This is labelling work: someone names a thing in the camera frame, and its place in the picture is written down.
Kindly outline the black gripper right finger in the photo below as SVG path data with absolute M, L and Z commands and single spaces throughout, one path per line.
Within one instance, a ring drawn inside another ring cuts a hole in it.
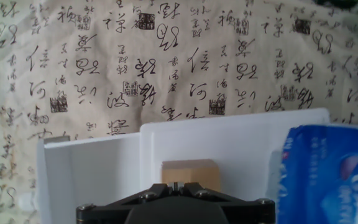
M 197 223 L 275 222 L 275 202 L 268 198 L 245 201 L 197 182 L 177 182 L 176 196 L 182 199 L 179 212 Z

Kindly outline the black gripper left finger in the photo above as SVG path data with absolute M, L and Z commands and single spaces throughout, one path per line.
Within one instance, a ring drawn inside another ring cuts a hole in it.
M 103 223 L 108 219 L 112 219 L 113 223 L 124 223 L 129 212 L 138 205 L 174 196 L 176 192 L 176 182 L 153 184 L 149 189 L 107 205 L 82 204 L 76 207 L 76 224 Z

